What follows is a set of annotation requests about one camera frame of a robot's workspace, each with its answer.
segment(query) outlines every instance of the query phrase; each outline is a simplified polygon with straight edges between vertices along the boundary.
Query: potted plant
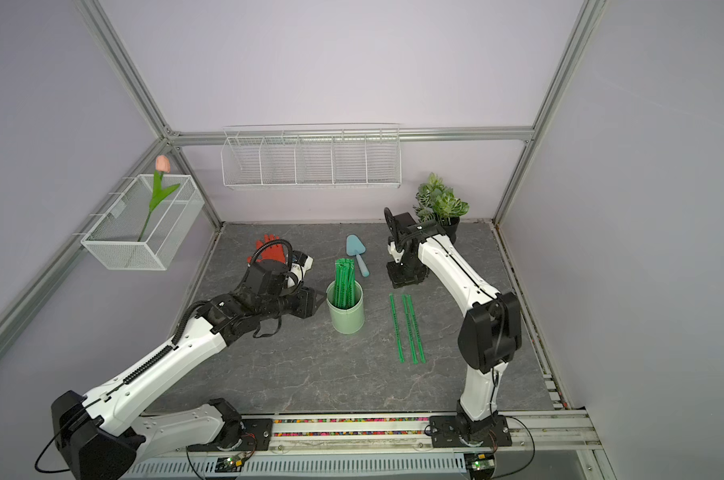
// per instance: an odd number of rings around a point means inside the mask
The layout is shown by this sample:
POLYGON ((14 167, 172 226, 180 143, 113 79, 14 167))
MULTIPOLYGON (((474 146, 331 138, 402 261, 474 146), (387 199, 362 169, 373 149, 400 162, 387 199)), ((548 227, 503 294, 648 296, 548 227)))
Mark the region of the potted plant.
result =
POLYGON ((458 223, 461 216, 468 213, 469 204, 456 198, 453 189, 445 187, 442 179, 434 173, 418 187, 415 199, 418 205, 413 208, 420 221, 436 220, 445 229, 450 241, 455 243, 458 223))

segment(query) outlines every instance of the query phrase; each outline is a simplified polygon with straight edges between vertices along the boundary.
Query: white wire basket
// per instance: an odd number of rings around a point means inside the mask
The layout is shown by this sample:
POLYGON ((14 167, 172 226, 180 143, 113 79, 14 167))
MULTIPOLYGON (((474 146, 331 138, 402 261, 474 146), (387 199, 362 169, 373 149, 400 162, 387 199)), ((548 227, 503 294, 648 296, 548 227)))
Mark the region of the white wire basket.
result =
POLYGON ((396 129, 226 133, 223 183, 234 190, 402 185, 396 129))
POLYGON ((166 270, 204 206, 190 175, 165 175, 162 188, 180 185, 152 212, 153 174, 137 176, 82 238, 82 245, 109 270, 166 270))

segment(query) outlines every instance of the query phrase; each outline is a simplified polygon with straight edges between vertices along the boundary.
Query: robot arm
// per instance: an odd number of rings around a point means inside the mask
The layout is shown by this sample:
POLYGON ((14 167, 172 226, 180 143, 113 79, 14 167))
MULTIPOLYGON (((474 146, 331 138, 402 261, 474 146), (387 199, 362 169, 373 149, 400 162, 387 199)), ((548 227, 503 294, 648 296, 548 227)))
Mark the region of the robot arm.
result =
POLYGON ((303 285, 312 265, 309 256, 293 252, 286 240, 274 240, 253 259, 232 292, 192 304, 172 338, 84 396, 69 391, 53 402, 56 447, 75 478, 117 479, 133 464, 176 448, 212 444, 231 449, 242 443, 242 417, 222 398, 185 412, 143 413, 196 365, 245 333, 256 336, 262 320, 278 318, 281 325, 285 313, 314 314, 321 299, 303 285), (277 244, 288 248, 287 263, 256 261, 277 244))
POLYGON ((458 254, 436 222, 417 224, 410 214, 393 216, 386 265, 394 287, 420 283, 434 272, 463 314, 458 347, 466 360, 466 385, 458 401, 456 427, 464 443, 482 442, 499 421, 496 398, 501 376, 522 344, 520 304, 501 293, 458 254))

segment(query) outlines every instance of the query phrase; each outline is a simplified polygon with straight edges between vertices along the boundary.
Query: green straw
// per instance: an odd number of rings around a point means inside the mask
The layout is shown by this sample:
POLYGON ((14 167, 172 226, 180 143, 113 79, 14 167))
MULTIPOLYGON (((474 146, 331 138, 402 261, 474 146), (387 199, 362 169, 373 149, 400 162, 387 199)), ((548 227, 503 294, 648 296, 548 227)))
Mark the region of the green straw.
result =
POLYGON ((394 319, 394 336, 396 337, 396 349, 400 352, 400 363, 405 363, 405 355, 402 353, 402 342, 400 341, 400 324, 396 322, 396 307, 394 305, 394 294, 389 293, 391 302, 391 318, 394 319))
POLYGON ((415 318, 415 308, 413 307, 413 297, 407 296, 407 306, 410 308, 410 316, 413 318, 413 330, 415 331, 415 338, 418 341, 418 351, 420 352, 420 362, 426 363, 426 356, 424 355, 424 346, 420 342, 420 332, 418 331, 418 320, 415 318))
POLYGON ((415 352, 415 343, 413 342, 413 329, 410 327, 410 313, 407 310, 407 302, 405 295, 402 295, 402 304, 405 306, 405 321, 407 321, 407 336, 410 338, 410 353, 413 354, 413 363, 418 363, 418 355, 415 352))
POLYGON ((335 289, 333 305, 346 310, 357 304, 357 288, 354 276, 354 261, 339 258, 335 261, 335 289))

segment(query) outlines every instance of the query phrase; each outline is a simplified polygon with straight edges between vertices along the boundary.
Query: metal grille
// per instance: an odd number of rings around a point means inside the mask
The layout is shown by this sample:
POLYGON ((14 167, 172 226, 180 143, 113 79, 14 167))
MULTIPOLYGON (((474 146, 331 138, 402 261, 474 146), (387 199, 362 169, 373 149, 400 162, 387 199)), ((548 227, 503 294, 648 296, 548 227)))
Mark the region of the metal grille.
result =
MULTIPOLYGON (((205 478, 231 478, 231 472, 216 472, 217 457, 194 457, 194 467, 205 478)), ((254 456, 242 468, 247 477, 321 477, 395 474, 466 474, 461 453, 411 453, 380 455, 254 456)), ((150 458, 130 468, 122 478, 195 478, 186 457, 150 458)))
POLYGON ((400 139, 396 130, 322 135, 233 132, 221 151, 229 188, 399 187, 400 139))
POLYGON ((152 184, 153 175, 137 176, 82 239, 109 270, 166 270, 204 205, 191 176, 165 175, 162 188, 180 186, 154 209, 138 242, 152 184))

